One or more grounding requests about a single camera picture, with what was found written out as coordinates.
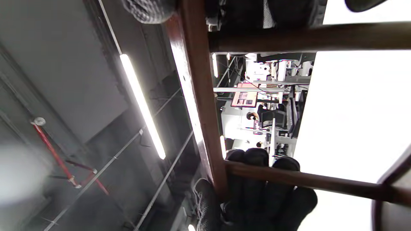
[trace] desk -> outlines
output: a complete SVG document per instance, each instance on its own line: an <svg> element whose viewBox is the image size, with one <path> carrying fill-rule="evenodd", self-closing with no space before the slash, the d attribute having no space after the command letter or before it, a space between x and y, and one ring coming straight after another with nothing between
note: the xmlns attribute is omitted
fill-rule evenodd
<svg viewBox="0 0 411 231"><path fill-rule="evenodd" d="M375 16L411 19L403 9L407 0L389 0L364 13L350 13L343 4L328 1L324 23L372 22L378 20ZM409 63L411 51L317 53L294 155L301 171L377 182L410 144L409 93L400 86L411 86L411 78L394 66L376 65L384 57ZM374 64L365 67L364 62ZM398 76L400 83L392 92L379 91L391 76ZM394 121L401 127L395 132ZM318 190L317 195L318 206L299 231L371 230L371 200ZM410 210L405 208L402 214L409 216ZM393 227L385 230L402 230Z"/></svg>

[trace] person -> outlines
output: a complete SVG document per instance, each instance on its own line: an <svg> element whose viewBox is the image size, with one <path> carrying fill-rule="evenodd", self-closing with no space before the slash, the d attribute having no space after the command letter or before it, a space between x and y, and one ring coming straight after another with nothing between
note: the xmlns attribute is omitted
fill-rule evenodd
<svg viewBox="0 0 411 231"><path fill-rule="evenodd" d="M268 153L261 148L230 150L227 160L268 166ZM281 157L273 168L299 171L291 157ZM296 231L317 205L313 189L228 175L230 200L218 201L212 185L204 178L193 193L198 210L197 231Z"/></svg>
<svg viewBox="0 0 411 231"><path fill-rule="evenodd" d="M258 114L255 113L255 112L248 112L247 115L246 115L246 118L247 118L248 120L257 120L257 121L260 120Z"/></svg>
<svg viewBox="0 0 411 231"><path fill-rule="evenodd" d="M139 22L147 24L165 22L177 7L176 0L121 1L124 8ZM347 7L353 12L369 10L385 1L345 0ZM205 14L207 21L214 21L215 24L212 18L217 18L220 11L224 10L221 23L228 30L267 28L267 25L290 29L316 24L316 11L326 3L327 0L227 0L224 6L220 6L219 0L205 0Z"/></svg>

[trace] metal rod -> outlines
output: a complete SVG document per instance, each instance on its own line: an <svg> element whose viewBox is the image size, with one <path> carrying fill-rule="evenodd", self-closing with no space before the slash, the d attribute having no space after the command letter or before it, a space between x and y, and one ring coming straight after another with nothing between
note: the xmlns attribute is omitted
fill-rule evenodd
<svg viewBox="0 0 411 231"><path fill-rule="evenodd" d="M264 81L264 80L256 80L253 83L266 83L266 84L274 84L274 85L309 85L309 83L292 83L292 82L272 82L272 81Z"/></svg>
<svg viewBox="0 0 411 231"><path fill-rule="evenodd" d="M103 1L102 1L102 0L98 0L98 1L99 1L99 5L100 5L100 7L101 7L101 10L102 10L102 12L103 12L103 15L104 15L104 19L106 20L107 26L109 27L111 36L113 37L113 41L114 41L114 43L115 43L115 47L117 48L119 55L122 55L122 52L121 52L121 49L120 49L120 45L118 45L118 41L117 41L117 38L115 37L113 27L111 26L111 23L110 23L110 20L109 20L108 15L107 15L106 9L104 8Z"/></svg>
<svg viewBox="0 0 411 231"><path fill-rule="evenodd" d="M166 106L167 103L171 101L171 99L181 90L179 88L165 103L154 113L153 117L158 115L160 111ZM83 187L83 189L77 194L77 196L73 199L73 201L67 205L55 218L54 220L44 229L44 231L49 231L58 220L71 208L71 206L86 192L88 188L99 178L99 176L114 162L114 160L117 159L121 153L124 152L124 150L138 137L140 136L140 133L138 132L135 134L111 159L110 161L93 177L93 179L90 180L90 182Z"/></svg>
<svg viewBox="0 0 411 231"><path fill-rule="evenodd" d="M220 81L218 82L217 87L220 86L221 81L223 81L224 77L226 76L227 72L229 71L229 69L231 67L231 64L234 62L234 59L236 59L236 56L234 56L234 58L231 60L230 65L227 67L226 71L224 72L223 76L221 77Z"/></svg>
<svg viewBox="0 0 411 231"><path fill-rule="evenodd" d="M144 219L146 218L148 212L151 210L151 207L153 206L153 204L154 204L155 200L157 199L158 195L160 194L160 191L161 191L162 187L166 183L167 178L170 176L171 172L173 171L175 164L179 160L181 154L183 153L185 147L187 146L187 144L190 141L192 136L193 136L193 130L190 132L187 139L185 140L183 146L180 149L180 152L178 153L178 155L177 155L176 159L174 160L173 164L171 165L169 171L167 172L166 176L164 177L163 181L161 182L160 186L158 187L157 191L155 192L153 198L151 199L150 203L148 204L147 208L145 209L143 215L141 216L141 218L139 220L139 223L137 224L136 228L134 228L134 231L138 231L140 226L143 224Z"/></svg>
<svg viewBox="0 0 411 231"><path fill-rule="evenodd" d="M213 88L214 92L285 92L285 88Z"/></svg>

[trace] white floor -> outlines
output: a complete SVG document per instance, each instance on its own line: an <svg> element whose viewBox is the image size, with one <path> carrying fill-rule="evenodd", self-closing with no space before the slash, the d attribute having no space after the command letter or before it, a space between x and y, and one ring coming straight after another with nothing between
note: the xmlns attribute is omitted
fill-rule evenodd
<svg viewBox="0 0 411 231"><path fill-rule="evenodd" d="M329 0L324 24L409 21L411 1L351 13ZM411 144L411 51L318 52L294 157L301 171L376 182ZM317 191L299 231L371 230L371 200Z"/></svg>

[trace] metal conduit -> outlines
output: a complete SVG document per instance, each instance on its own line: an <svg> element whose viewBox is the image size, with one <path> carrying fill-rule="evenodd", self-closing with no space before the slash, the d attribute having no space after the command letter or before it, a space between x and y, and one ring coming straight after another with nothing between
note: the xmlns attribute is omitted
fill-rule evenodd
<svg viewBox="0 0 411 231"><path fill-rule="evenodd" d="M147 208L145 209L143 215L141 216L141 218L139 220L139 223L134 228L134 231L138 231L139 228L141 227L141 225L143 224L144 219L146 218L148 212L151 210L155 200L157 199L158 195L160 194L161 189L163 188L164 184L166 183L167 178L170 176L171 172L173 171L175 164L180 159L181 154L183 153L185 147L187 146L187 144L190 141L192 136L193 136L193 130L191 130L190 134L188 135L187 139L185 140L183 146L180 149L180 152L178 153L178 155L175 158L173 164L171 165L169 171L167 172L166 176L164 177L163 181L161 182L160 186L158 187L157 191L155 192L153 198L151 199L150 203L148 204Z"/></svg>
<svg viewBox="0 0 411 231"><path fill-rule="evenodd" d="M157 116L158 113L161 112L161 110L163 110L163 108L172 100L172 98L174 98L174 96L180 92L181 88L179 88L172 96L170 96L170 98L164 102L164 104L153 114L153 117ZM124 150L137 138L141 135L140 131L135 134L111 159L110 161L93 177L93 179L90 180L90 182L88 184L86 184L86 186L84 186L82 188L82 190L79 192L79 194L77 194L77 196L74 198L74 200L67 205L54 219L53 221L50 222L50 224L44 229L44 231L49 231L56 223L58 220L60 220L60 218L71 208L71 206L73 206L73 204L87 191L88 188L90 188L90 186L101 176L101 174L114 162L114 160L117 159L117 157L119 155L121 155L121 153L124 152Z"/></svg>

